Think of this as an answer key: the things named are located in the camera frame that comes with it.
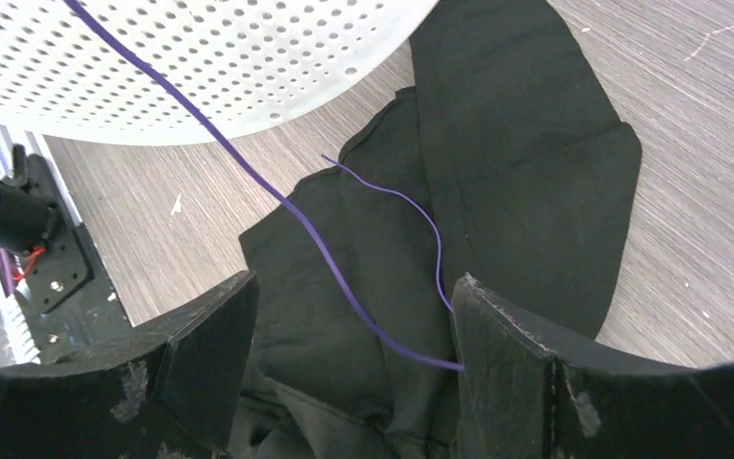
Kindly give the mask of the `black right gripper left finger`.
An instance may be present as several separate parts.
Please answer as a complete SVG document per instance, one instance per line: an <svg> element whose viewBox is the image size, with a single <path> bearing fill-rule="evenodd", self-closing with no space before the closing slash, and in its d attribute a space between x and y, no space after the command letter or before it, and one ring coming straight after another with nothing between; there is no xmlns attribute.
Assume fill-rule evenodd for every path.
<svg viewBox="0 0 734 459"><path fill-rule="evenodd" d="M224 458L260 288L237 273L53 363L0 368L0 458Z"/></svg>

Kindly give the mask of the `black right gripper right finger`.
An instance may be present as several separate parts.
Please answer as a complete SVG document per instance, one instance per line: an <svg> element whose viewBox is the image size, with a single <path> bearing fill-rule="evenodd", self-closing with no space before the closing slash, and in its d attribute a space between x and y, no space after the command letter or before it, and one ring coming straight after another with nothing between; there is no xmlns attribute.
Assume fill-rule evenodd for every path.
<svg viewBox="0 0 734 459"><path fill-rule="evenodd" d="M471 276L455 285L461 458L734 458L734 362L695 369L588 339Z"/></svg>

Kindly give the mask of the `white perforated cable spool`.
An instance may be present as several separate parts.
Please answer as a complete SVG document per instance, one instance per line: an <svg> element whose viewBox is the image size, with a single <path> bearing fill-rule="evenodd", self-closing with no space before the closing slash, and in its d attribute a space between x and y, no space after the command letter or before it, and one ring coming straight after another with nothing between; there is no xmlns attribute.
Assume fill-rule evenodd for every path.
<svg viewBox="0 0 734 459"><path fill-rule="evenodd" d="M87 1L230 138L297 119L386 60L430 1ZM61 1L0 1L0 124L112 144L210 136Z"/></svg>

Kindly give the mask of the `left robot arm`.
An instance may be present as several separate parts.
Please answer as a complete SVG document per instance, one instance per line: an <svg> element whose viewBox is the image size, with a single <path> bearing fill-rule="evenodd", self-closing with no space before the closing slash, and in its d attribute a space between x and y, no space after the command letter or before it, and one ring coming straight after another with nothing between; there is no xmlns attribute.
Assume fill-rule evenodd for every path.
<svg viewBox="0 0 734 459"><path fill-rule="evenodd" d="M23 255L55 240L64 211L46 159L27 154L22 144L12 148L12 158L17 172L0 179L0 248Z"/></svg>

